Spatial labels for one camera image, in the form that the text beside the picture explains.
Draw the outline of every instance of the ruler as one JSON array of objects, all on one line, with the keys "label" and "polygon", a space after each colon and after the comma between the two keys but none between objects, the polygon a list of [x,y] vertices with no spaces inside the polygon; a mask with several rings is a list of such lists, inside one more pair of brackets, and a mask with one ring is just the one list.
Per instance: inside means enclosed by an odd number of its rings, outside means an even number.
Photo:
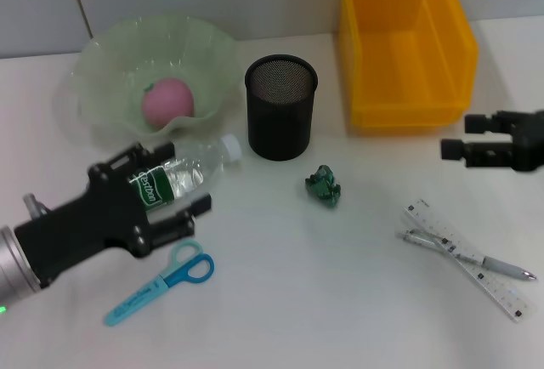
[{"label": "ruler", "polygon": [[481,265],[467,261],[480,258],[483,261],[484,255],[442,219],[428,202],[423,199],[414,201],[405,208],[405,213],[420,230],[419,237],[409,241],[420,241],[420,244],[432,242],[513,321],[521,322],[530,315],[531,302],[511,282]]}]

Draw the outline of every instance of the green glass bowl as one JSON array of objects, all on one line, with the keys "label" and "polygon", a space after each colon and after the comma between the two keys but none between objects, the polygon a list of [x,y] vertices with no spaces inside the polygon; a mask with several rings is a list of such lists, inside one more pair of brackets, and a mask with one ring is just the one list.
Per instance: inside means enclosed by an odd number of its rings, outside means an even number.
[{"label": "green glass bowl", "polygon": [[[142,100],[145,89],[164,77],[187,83],[195,116],[154,128],[144,119]],[[203,20],[171,13],[124,20],[93,38],[81,52],[70,84],[86,122],[156,137],[217,114],[241,78],[232,37]]]}]

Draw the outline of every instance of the mesh cup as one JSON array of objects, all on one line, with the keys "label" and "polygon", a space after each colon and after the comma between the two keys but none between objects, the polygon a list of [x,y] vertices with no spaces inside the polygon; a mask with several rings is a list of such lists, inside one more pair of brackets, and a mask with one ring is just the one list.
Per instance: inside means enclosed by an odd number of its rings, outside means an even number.
[{"label": "mesh cup", "polygon": [[317,74],[298,57],[277,54],[246,73],[249,145],[271,161],[287,161],[309,144]]}]

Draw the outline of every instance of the yellow storage box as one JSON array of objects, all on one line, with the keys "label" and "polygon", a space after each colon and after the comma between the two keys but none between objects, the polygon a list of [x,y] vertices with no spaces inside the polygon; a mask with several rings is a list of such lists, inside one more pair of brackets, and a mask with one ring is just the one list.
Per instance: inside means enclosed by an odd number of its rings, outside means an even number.
[{"label": "yellow storage box", "polygon": [[470,105],[478,45],[458,0],[342,0],[338,47],[363,132],[448,125]]}]

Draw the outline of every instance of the green bottle label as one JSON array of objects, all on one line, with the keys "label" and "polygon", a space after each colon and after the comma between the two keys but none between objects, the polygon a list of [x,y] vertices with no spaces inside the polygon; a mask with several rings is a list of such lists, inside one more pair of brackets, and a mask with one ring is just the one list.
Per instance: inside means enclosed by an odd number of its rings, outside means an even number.
[{"label": "green bottle label", "polygon": [[172,187],[163,167],[138,172],[130,179],[130,184],[138,192],[148,212],[174,200]]}]

